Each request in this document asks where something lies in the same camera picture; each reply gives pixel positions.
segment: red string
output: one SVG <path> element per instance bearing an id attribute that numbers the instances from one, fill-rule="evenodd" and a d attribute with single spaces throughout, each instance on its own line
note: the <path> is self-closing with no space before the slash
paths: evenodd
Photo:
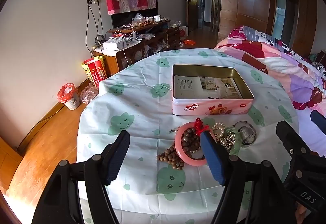
<path id="1" fill-rule="evenodd" d="M 196 135 L 200 136 L 200 134 L 203 131 L 209 130 L 209 125 L 206 125 L 203 127 L 203 122 L 201 121 L 201 119 L 199 117 L 197 117 L 195 124 L 194 124 L 195 130 L 196 130 Z"/>

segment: round table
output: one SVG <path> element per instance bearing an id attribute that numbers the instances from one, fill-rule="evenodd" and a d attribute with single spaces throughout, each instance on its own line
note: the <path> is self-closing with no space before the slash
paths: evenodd
<path id="1" fill-rule="evenodd" d="M 277 80 L 212 49 L 161 52 L 102 81 L 99 95 L 80 117 L 78 162 L 101 153 L 121 130 L 130 133 L 130 147 L 117 179 L 107 187 L 111 204 L 122 221 L 134 214 L 141 223 L 157 219 L 171 223 L 187 223 L 188 220 L 191 221 L 187 224 L 207 223 L 223 193 L 224 188 L 213 179 L 208 166 L 185 165 L 178 171 L 156 159 L 173 144 L 174 133 L 169 131 L 197 118 L 172 114 L 173 64 L 235 68 L 255 96 L 250 114 L 199 117 L 211 126 L 215 122 L 231 126 L 247 120 L 255 127 L 257 140 L 252 146 L 241 148 L 237 155 L 255 163 L 269 160 L 281 179 L 290 168 L 291 157 L 276 136 L 275 128 L 279 121 L 286 120 L 298 132 L 298 119 L 290 98 Z M 158 193 L 157 185 L 162 183 L 173 187 Z M 86 201 L 83 183 L 79 184 L 79 192 Z M 246 214 L 250 192 L 251 183 L 246 183 L 239 218 Z"/>

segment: pink tin box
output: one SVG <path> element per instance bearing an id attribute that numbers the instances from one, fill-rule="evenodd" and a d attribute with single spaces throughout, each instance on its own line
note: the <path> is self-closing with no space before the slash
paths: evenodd
<path id="1" fill-rule="evenodd" d="M 228 96 L 237 99 L 215 99 L 216 93 L 226 90 L 224 86 L 228 87 Z M 201 95 L 201 99 L 194 98 L 198 94 L 196 92 Z M 172 113 L 175 115 L 246 114 L 253 100 L 252 92 L 234 68 L 189 64 L 173 65 Z"/>

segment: electrical outlet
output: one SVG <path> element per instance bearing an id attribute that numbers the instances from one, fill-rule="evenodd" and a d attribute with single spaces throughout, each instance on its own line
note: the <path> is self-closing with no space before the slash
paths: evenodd
<path id="1" fill-rule="evenodd" d="M 100 2 L 100 0 L 87 0 L 88 5 L 96 4 L 96 3 L 99 3 L 99 2 Z"/>

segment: pink bangle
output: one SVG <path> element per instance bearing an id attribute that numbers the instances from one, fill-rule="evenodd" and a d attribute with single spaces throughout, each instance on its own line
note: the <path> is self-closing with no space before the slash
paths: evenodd
<path id="1" fill-rule="evenodd" d="M 182 149 L 182 145 L 181 145 L 181 137 L 182 134 L 185 130 L 194 127 L 195 122 L 189 122 L 184 124 L 183 126 L 181 126 L 177 133 L 175 134 L 175 139 L 174 139 L 174 146 L 175 146 L 175 150 L 177 151 L 179 157 L 187 164 L 192 165 L 192 166 L 201 166 L 206 164 L 206 159 L 203 160 L 194 160 L 192 158 L 190 158 Z M 215 136 L 212 133 L 212 131 L 209 131 L 211 136 L 213 137 L 213 139 L 215 140 Z"/>

